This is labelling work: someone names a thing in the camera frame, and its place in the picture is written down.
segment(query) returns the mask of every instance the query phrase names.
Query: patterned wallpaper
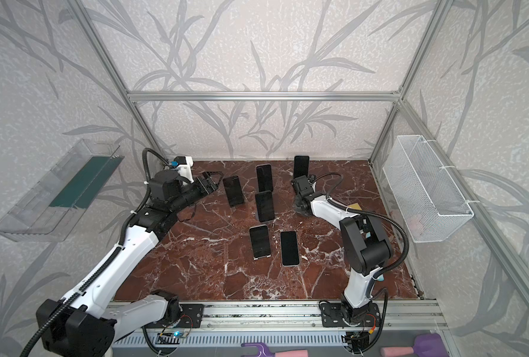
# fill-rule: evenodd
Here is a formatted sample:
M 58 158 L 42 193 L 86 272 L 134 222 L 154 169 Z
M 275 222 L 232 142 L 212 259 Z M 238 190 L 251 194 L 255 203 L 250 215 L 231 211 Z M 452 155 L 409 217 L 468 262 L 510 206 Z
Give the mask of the patterned wallpaper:
M 452 7 L 407 99 L 529 265 L 529 1 Z M 402 134 L 399 117 L 375 162 L 396 219 L 381 167 Z M 472 222 L 410 256 L 463 355 L 529 356 L 529 311 Z
M 0 236 L 0 356 L 20 354 L 40 303 L 97 264 L 145 191 L 146 141 L 65 8 L 0 0 L 0 218 L 81 138 L 117 142 L 125 159 L 64 242 Z
M 434 0 L 84 0 L 130 90 L 393 91 Z M 68 19 L 68 14 L 61 18 Z M 369 157 L 386 103 L 141 103 L 168 153 Z

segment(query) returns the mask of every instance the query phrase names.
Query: smartphone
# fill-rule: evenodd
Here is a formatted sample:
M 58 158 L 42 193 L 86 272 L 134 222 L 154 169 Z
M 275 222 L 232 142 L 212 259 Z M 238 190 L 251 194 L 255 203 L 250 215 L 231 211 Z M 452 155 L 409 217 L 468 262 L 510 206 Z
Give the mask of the smartphone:
M 274 204 L 272 203 L 272 192 L 264 191 L 255 194 L 256 213 L 259 221 L 266 222 L 274 219 Z
M 223 186 L 225 187 L 229 206 L 233 207 L 244 203 L 243 189 L 240 187 L 239 176 L 225 177 Z
M 272 185 L 272 166 L 269 163 L 256 167 L 256 179 L 259 182 L 259 192 L 274 191 Z
M 310 156 L 296 155 L 294 157 L 294 174 L 292 178 L 308 176 L 308 166 L 310 165 Z
M 271 255 L 268 227 L 266 225 L 252 227 L 248 230 L 248 234 L 251 236 L 252 255 L 254 259 Z
M 280 251 L 282 253 L 283 266 L 293 267 L 300 264 L 295 231 L 280 232 Z

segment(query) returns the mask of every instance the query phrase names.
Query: black mounting plate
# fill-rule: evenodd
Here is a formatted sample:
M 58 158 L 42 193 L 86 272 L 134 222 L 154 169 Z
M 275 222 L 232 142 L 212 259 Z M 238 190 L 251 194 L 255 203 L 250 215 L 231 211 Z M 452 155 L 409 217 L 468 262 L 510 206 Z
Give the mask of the black mounting plate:
M 322 317 L 322 326 L 323 327 L 350 327 L 350 325 L 344 322 L 344 319 L 341 314 L 341 303 L 320 303 L 320 312 Z M 357 325 L 361 328 L 371 328 L 373 327 L 373 318 L 368 314 L 375 316 L 376 327 L 379 327 L 379 308 L 377 304 L 373 303 L 369 305 L 368 313 L 364 316 L 363 320 Z
M 201 327 L 201 320 L 203 319 L 203 304 L 179 304 L 183 309 L 182 315 L 189 316 L 191 320 L 186 317 L 181 318 L 179 323 L 173 328 L 199 328 Z M 157 322 L 149 323 L 147 328 L 163 328 L 167 325 L 167 321 L 159 320 Z

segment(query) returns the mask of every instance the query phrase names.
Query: red marble tabletop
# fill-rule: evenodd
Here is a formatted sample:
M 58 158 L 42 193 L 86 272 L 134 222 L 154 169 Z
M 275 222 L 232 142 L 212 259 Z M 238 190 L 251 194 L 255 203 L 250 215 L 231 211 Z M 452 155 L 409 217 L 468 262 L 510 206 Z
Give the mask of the red marble tabletop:
M 254 260 L 248 230 L 261 224 L 256 218 L 255 167 L 263 163 L 272 165 L 276 218 L 266 222 L 272 256 Z M 245 203 L 230 208 L 221 185 L 197 204 L 194 218 L 175 224 L 168 237 L 144 257 L 115 299 L 138 300 L 154 289 L 173 292 L 181 300 L 339 299 L 349 277 L 340 231 L 323 219 L 304 217 L 293 210 L 292 165 L 292 161 L 195 162 L 194 176 L 203 171 L 223 171 L 225 177 L 238 175 Z M 330 171 L 344 175 L 344 181 L 332 192 L 335 199 L 385 213 L 367 161 L 310 161 L 311 174 Z M 322 178 L 316 189 L 325 191 L 337 179 Z M 189 208 L 179 216 L 183 220 L 191 212 Z M 400 254 L 398 244 L 390 226 L 385 228 L 396 258 Z M 297 232 L 300 265 L 282 266 L 281 231 Z M 417 298 L 404 264 L 384 277 L 374 291 L 387 286 L 390 298 Z

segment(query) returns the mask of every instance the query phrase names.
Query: wire basket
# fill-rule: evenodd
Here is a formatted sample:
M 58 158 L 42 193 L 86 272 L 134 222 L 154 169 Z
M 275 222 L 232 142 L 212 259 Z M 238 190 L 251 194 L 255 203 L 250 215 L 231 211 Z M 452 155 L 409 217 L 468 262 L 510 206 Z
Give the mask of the wire basket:
M 421 135 L 399 135 L 383 166 L 416 243 L 441 242 L 474 216 L 448 169 Z

